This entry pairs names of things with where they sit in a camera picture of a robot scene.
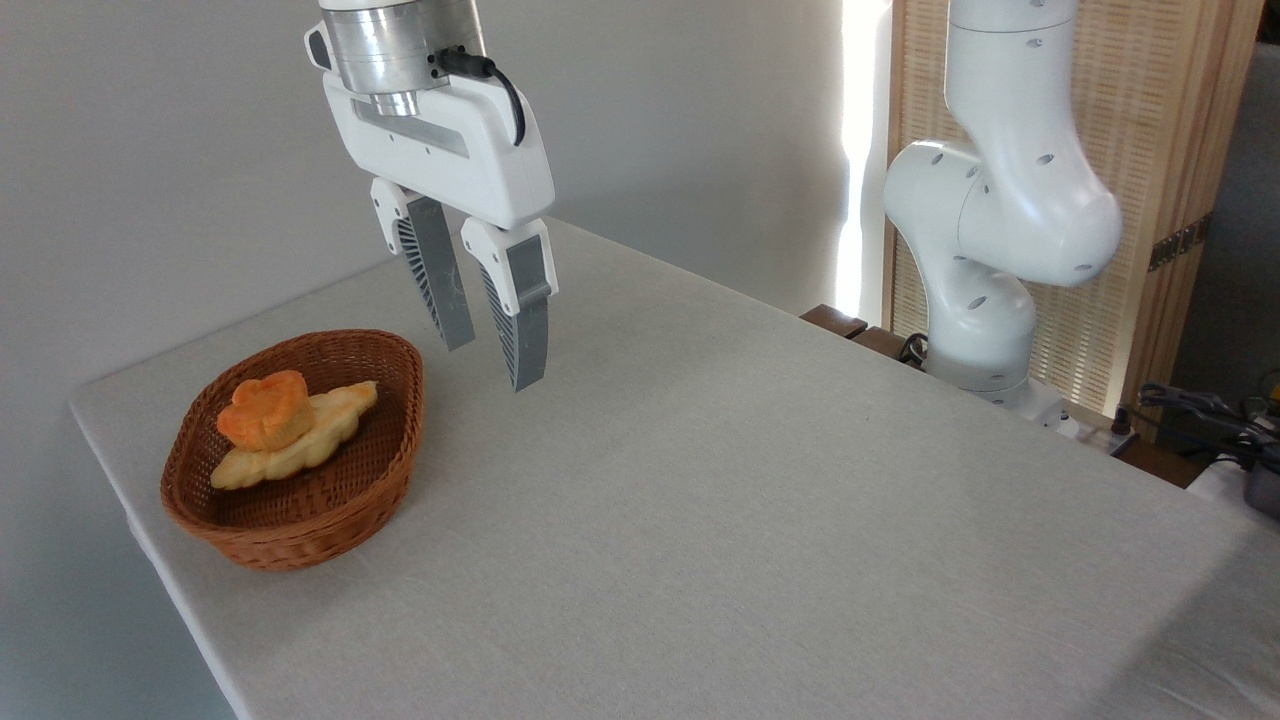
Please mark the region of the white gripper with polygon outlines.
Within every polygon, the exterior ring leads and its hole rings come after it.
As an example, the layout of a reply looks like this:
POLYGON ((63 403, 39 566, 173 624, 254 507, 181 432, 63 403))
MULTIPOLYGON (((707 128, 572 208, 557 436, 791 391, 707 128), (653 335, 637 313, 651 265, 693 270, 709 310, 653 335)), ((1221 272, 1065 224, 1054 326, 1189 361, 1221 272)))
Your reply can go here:
POLYGON ((378 176, 370 187, 378 224, 392 254, 407 261, 447 348, 470 343, 475 332, 440 202, 477 217, 463 222, 461 237, 480 264, 513 391, 540 380, 548 301, 559 283, 548 227, 538 219, 556 188, 532 110, 524 110, 516 143, 509 96, 495 81, 457 77, 419 90, 411 117, 379 114, 334 72, 323 74, 323 87, 348 154, 378 176))

